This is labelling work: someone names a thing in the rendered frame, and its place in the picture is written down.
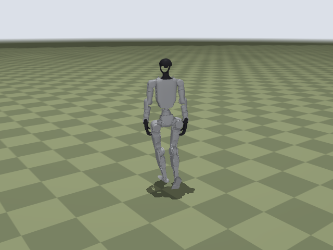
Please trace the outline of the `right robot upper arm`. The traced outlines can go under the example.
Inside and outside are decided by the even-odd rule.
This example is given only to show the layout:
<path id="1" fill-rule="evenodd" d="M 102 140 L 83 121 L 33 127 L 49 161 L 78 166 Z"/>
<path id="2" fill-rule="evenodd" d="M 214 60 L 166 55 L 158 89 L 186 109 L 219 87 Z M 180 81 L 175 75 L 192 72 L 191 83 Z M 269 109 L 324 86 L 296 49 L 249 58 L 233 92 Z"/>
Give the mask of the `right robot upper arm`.
<path id="1" fill-rule="evenodd" d="M 184 81 L 181 79 L 176 79 L 177 80 L 177 86 L 178 86 L 178 94 L 179 94 L 179 100 L 178 102 L 180 104 L 185 104 L 185 90 L 184 90 Z"/>

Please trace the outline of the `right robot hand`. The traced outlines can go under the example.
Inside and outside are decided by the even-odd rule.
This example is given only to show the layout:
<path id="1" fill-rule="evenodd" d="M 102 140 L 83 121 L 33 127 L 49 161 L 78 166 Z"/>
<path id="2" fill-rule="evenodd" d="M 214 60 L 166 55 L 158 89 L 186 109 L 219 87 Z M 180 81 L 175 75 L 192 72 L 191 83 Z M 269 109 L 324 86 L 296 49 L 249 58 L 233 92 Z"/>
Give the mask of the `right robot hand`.
<path id="1" fill-rule="evenodd" d="M 179 134 L 180 136 L 181 135 L 184 135 L 185 134 L 185 132 L 186 132 L 186 129 L 187 129 L 187 123 L 188 123 L 188 118 L 185 118 L 184 119 L 184 121 L 183 121 L 183 127 L 182 127 L 182 129 L 180 130 L 180 131 L 182 131 L 182 133 L 181 134 Z"/>

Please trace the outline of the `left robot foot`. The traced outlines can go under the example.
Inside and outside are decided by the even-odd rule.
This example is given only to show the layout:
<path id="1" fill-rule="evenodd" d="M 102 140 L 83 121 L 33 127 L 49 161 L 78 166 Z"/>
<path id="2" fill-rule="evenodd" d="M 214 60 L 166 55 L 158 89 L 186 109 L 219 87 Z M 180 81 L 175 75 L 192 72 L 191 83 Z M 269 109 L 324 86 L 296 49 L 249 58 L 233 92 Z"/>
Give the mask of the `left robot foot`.
<path id="1" fill-rule="evenodd" d="M 169 179 L 168 179 L 168 178 L 166 179 L 166 177 L 165 177 L 165 179 L 163 179 L 163 177 L 162 177 L 161 175 L 159 175 L 158 178 L 159 178 L 160 180 L 162 180 L 163 182 L 165 182 L 165 183 L 168 183 L 168 182 L 169 182 Z"/>

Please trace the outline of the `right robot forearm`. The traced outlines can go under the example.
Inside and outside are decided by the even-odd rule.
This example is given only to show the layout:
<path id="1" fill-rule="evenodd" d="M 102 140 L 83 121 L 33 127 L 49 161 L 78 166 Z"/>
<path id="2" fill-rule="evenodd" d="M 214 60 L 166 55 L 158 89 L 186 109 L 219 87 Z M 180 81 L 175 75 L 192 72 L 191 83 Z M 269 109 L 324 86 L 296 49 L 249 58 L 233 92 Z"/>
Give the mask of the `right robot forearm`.
<path id="1" fill-rule="evenodd" d="M 181 106 L 183 121 L 185 118 L 188 118 L 187 99 L 185 98 L 184 101 L 185 101 L 185 104 Z M 188 121 L 189 121 L 189 118 L 188 118 Z"/>

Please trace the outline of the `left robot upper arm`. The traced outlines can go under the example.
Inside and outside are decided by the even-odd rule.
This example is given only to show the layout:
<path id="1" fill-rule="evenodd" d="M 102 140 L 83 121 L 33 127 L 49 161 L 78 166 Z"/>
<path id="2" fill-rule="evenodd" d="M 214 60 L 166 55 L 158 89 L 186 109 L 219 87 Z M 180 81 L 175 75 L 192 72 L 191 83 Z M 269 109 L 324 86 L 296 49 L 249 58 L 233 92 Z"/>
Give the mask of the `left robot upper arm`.
<path id="1" fill-rule="evenodd" d="M 154 87 L 156 86 L 157 83 L 157 79 L 154 80 L 149 80 L 147 83 L 147 101 L 148 101 L 148 105 L 152 104 L 152 97 L 153 97 L 153 91 L 154 91 Z"/>

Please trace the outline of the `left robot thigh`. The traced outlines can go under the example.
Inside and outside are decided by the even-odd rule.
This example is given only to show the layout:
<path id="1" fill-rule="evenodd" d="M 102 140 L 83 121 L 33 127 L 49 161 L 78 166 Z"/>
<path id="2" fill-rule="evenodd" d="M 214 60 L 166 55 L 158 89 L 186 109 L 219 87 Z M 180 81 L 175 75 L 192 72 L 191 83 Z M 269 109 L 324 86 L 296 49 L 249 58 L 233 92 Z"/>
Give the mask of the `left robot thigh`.
<path id="1" fill-rule="evenodd" d="M 163 147 L 161 147 L 161 135 L 160 135 L 161 126 L 162 124 L 160 119 L 153 120 L 150 124 L 153 146 L 155 150 L 158 149 L 160 156 L 163 156 L 165 150 Z"/>

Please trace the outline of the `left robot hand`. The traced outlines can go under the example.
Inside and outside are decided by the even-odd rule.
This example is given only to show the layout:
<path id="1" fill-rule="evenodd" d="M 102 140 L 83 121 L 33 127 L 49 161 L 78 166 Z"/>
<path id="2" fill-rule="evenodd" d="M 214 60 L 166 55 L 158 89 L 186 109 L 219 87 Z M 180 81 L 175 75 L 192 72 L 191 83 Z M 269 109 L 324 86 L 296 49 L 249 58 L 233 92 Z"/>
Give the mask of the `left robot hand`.
<path id="1" fill-rule="evenodd" d="M 149 123 L 149 122 L 147 121 L 147 119 L 145 119 L 144 122 L 143 122 L 143 124 L 144 124 L 144 126 L 145 126 L 146 133 L 147 133 L 147 135 L 150 136 L 150 135 L 152 135 L 152 134 L 151 134 L 151 132 L 148 131 L 148 129 L 150 129 L 150 128 L 148 127 L 148 123 Z"/>

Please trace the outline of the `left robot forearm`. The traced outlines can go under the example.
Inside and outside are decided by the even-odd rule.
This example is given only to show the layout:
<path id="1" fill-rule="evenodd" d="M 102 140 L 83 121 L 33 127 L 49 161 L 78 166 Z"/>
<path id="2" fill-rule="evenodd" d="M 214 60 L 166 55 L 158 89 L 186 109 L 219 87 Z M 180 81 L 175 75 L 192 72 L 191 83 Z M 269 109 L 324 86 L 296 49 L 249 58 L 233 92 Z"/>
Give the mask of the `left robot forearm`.
<path id="1" fill-rule="evenodd" d="M 147 99 L 144 99 L 144 118 L 143 118 L 143 122 L 144 122 L 145 119 L 147 119 L 147 121 L 149 121 L 150 110 L 151 110 L 151 107 L 148 106 Z"/>

